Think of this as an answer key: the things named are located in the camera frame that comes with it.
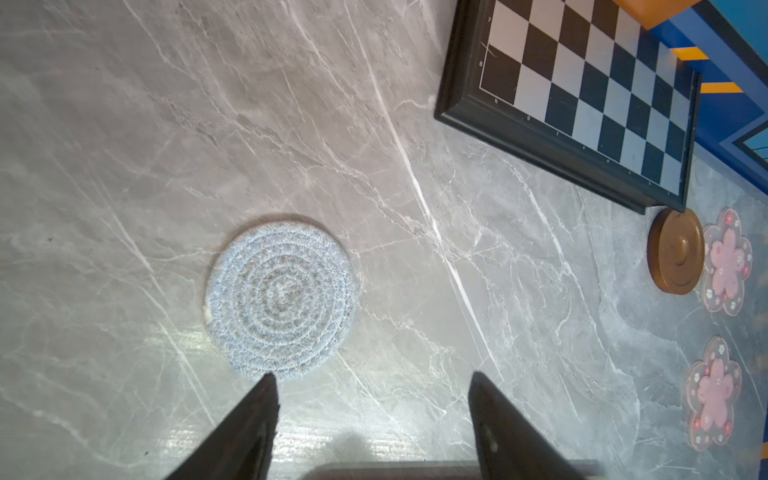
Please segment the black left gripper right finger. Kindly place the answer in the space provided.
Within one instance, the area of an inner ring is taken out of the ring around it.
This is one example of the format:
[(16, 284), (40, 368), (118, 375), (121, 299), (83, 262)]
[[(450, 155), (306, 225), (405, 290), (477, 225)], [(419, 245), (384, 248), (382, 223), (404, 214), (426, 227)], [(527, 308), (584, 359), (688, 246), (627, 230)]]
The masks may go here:
[(468, 404), (484, 479), (582, 479), (482, 372), (473, 373)]

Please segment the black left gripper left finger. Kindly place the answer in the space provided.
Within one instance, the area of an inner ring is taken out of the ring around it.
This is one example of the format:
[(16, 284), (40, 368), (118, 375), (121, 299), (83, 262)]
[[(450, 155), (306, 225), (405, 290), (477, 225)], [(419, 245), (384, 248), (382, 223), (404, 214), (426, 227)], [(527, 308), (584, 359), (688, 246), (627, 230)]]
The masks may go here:
[(265, 479), (279, 414), (277, 381), (265, 374), (170, 479)]

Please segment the light blue woven coaster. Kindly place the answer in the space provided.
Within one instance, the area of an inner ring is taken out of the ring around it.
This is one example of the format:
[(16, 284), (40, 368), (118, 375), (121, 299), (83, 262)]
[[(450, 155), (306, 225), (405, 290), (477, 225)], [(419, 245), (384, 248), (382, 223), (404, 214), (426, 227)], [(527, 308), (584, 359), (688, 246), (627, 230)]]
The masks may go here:
[(206, 281), (205, 327), (241, 375), (299, 378), (345, 340), (358, 281), (342, 245), (300, 220), (261, 222), (236, 235)]

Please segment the brown wooden round coaster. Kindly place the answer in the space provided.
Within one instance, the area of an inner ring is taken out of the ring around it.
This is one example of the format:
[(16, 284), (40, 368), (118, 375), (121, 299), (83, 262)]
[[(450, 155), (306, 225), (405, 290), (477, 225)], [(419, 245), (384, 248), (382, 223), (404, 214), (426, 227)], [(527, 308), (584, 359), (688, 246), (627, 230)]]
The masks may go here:
[(704, 235), (696, 213), (665, 208), (652, 222), (647, 242), (648, 267), (655, 285), (673, 295), (694, 290), (704, 266)]

